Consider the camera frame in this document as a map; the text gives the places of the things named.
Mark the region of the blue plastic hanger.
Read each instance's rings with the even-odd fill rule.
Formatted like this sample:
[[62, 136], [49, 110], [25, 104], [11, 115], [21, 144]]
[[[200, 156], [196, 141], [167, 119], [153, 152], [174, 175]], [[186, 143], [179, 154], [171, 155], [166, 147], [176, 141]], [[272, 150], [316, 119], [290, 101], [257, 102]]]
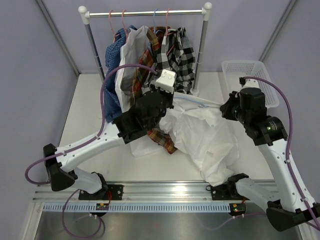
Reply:
[[199, 100], [194, 100], [191, 98], [187, 98], [187, 97], [183, 97], [183, 96], [175, 96], [174, 97], [175, 100], [186, 100], [189, 102], [192, 102], [194, 104], [197, 104], [199, 106], [201, 106], [202, 108], [219, 108], [221, 105], [220, 104], [216, 104], [216, 103], [205, 103], [205, 102], [201, 102]]

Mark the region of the white linen shirt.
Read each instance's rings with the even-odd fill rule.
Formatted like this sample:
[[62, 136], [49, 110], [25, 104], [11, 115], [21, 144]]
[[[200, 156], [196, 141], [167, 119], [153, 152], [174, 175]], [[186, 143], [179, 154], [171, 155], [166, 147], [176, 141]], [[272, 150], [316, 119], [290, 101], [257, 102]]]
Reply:
[[[178, 92], [173, 97], [221, 105]], [[173, 99], [173, 108], [167, 110], [159, 127], [169, 134], [178, 150], [190, 156], [201, 178], [211, 186], [223, 184], [234, 174], [230, 166], [240, 158], [238, 141], [227, 120], [222, 118], [220, 107], [201, 107], [187, 100]]]

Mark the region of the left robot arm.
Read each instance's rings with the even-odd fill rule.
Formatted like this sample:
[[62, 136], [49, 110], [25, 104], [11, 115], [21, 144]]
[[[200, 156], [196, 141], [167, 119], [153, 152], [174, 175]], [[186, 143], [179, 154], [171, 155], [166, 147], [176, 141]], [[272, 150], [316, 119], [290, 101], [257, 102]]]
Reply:
[[78, 166], [109, 149], [128, 144], [155, 129], [167, 109], [173, 108], [173, 87], [156, 86], [138, 98], [126, 112], [107, 123], [102, 131], [74, 142], [69, 146], [43, 148], [47, 157], [45, 167], [52, 191], [73, 187], [97, 200], [103, 199], [108, 186], [103, 175], [89, 173]]

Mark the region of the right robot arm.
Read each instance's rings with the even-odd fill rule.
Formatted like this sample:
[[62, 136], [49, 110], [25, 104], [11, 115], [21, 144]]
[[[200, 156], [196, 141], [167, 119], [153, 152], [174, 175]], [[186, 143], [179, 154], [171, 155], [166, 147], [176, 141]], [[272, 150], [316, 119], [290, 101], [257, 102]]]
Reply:
[[220, 111], [224, 119], [243, 125], [245, 133], [265, 158], [278, 194], [264, 189], [244, 173], [229, 177], [219, 186], [212, 186], [211, 194], [233, 200], [251, 200], [265, 211], [268, 221], [279, 232], [316, 221], [320, 216], [320, 205], [301, 178], [290, 153], [290, 138], [283, 123], [267, 114], [264, 93], [258, 87], [233, 91]]

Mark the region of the red brown plaid shirt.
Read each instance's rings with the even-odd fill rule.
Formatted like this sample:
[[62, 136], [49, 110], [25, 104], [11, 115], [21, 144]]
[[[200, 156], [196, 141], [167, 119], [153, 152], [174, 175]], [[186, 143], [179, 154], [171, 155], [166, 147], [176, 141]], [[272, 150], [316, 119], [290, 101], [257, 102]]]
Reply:
[[[149, 40], [149, 45], [139, 59], [139, 64], [154, 68], [157, 60], [157, 54], [161, 50], [161, 43], [167, 28], [164, 26], [150, 27], [147, 30], [146, 37]], [[132, 80], [130, 91], [130, 105], [132, 106], [138, 98], [142, 97], [143, 86], [151, 82], [152, 73], [143, 68], [137, 68]], [[147, 135], [134, 140], [130, 143], [130, 148], [133, 156], [142, 157], [160, 150], [166, 150], [170, 155], [177, 148], [170, 135], [163, 133], [155, 128], [147, 132]]]

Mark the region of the black white checked shirt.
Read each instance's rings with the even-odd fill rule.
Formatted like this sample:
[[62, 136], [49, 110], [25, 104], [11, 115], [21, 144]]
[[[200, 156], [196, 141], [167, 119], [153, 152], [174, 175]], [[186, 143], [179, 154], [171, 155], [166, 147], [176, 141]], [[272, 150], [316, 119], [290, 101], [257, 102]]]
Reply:
[[155, 51], [157, 70], [176, 73], [175, 91], [190, 94], [195, 80], [196, 56], [184, 26], [169, 28]]

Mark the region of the blue checked shirt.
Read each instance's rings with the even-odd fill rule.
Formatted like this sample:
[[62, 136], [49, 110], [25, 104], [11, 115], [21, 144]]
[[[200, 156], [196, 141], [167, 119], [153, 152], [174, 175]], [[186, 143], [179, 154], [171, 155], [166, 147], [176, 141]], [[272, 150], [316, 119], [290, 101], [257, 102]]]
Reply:
[[109, 77], [109, 79], [106, 81], [104, 88], [104, 111], [105, 119], [108, 123], [112, 122], [122, 113], [120, 102], [115, 91], [116, 74], [111, 74], [111, 72], [120, 64], [120, 51], [121, 47], [126, 43], [127, 35], [124, 28], [118, 30], [117, 33], [119, 33], [119, 36], [116, 38], [115, 43], [109, 45], [105, 51], [106, 77]]

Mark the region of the blue hanger on rack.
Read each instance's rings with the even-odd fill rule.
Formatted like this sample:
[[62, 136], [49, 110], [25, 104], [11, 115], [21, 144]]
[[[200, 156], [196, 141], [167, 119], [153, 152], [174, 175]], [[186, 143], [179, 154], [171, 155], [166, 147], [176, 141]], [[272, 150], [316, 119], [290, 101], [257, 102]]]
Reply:
[[153, 22], [153, 32], [154, 34], [156, 35], [158, 33], [158, 25], [157, 25], [157, 21], [156, 21], [156, 15], [157, 15], [157, 12], [159, 11], [158, 8], [156, 8], [154, 11], [153, 11], [153, 14], [152, 14], [152, 22]]

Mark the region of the white plastic basket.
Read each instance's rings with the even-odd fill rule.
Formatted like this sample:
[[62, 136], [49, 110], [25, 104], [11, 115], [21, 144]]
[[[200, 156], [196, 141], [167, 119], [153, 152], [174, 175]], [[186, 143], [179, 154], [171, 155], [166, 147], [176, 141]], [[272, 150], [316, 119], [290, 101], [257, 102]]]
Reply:
[[[257, 77], [272, 82], [264, 63], [258, 60], [225, 60], [221, 67], [229, 93], [238, 92], [241, 89], [240, 77]], [[265, 82], [258, 81], [257, 83], [265, 94], [266, 107], [277, 108], [280, 104], [277, 91]]]

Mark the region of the metal clothes rack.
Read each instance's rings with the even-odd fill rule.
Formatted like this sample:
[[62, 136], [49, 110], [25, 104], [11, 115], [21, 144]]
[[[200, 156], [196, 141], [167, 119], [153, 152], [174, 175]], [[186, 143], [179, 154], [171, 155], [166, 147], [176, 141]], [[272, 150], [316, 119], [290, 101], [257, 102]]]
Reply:
[[87, 10], [85, 6], [79, 6], [78, 12], [81, 16], [81, 20], [86, 30], [86, 34], [92, 49], [93, 57], [95, 60], [95, 64], [98, 70], [98, 74], [100, 80], [103, 81], [105, 79], [105, 73], [100, 61], [100, 57], [98, 54], [97, 46], [94, 40], [94, 36], [92, 33], [92, 29], [90, 26], [91, 18], [111, 18], [111, 17], [144, 17], [144, 16], [179, 16], [179, 15], [201, 15], [203, 16], [202, 21], [202, 29], [200, 35], [199, 49], [197, 54], [197, 60], [195, 65], [195, 79], [193, 86], [191, 88], [191, 94], [193, 96], [199, 95], [199, 79], [201, 73], [202, 60], [204, 55], [204, 47], [206, 41], [206, 35], [208, 30], [208, 24], [211, 16], [213, 5], [211, 2], [206, 2], [201, 9], [193, 9], [193, 10], [153, 10], [153, 11], [122, 11], [122, 12], [90, 12]]

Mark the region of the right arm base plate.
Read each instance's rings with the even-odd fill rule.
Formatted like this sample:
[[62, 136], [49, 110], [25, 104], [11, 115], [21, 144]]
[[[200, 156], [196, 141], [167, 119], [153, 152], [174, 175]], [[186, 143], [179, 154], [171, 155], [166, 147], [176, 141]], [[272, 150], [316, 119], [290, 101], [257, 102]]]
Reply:
[[205, 189], [210, 192], [212, 200], [247, 200], [246, 197], [238, 193], [235, 184], [207, 185]]

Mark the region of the aluminium mounting rail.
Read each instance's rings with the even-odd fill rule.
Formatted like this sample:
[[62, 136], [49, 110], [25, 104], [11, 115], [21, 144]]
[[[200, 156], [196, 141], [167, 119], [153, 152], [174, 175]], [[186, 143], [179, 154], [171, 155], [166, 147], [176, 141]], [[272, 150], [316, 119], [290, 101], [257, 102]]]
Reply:
[[[273, 180], [256, 180], [257, 185], [278, 194]], [[209, 185], [204, 181], [120, 181], [108, 182], [107, 185], [123, 185], [122, 200], [112, 200], [116, 203], [207, 203], [236, 202], [241, 200], [212, 200], [211, 193], [206, 190]], [[64, 202], [75, 191], [67, 188], [62, 191], [52, 191], [50, 185], [38, 185], [33, 194], [33, 202]]]

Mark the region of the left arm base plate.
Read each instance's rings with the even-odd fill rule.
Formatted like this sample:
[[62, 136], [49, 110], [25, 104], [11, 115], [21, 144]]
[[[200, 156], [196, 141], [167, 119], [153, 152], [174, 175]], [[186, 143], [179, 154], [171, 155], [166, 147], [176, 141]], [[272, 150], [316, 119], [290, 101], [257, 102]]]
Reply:
[[98, 201], [109, 200], [121, 201], [123, 197], [124, 186], [122, 184], [109, 184], [102, 187], [95, 193], [88, 193], [84, 190], [80, 190], [78, 199], [81, 201]]

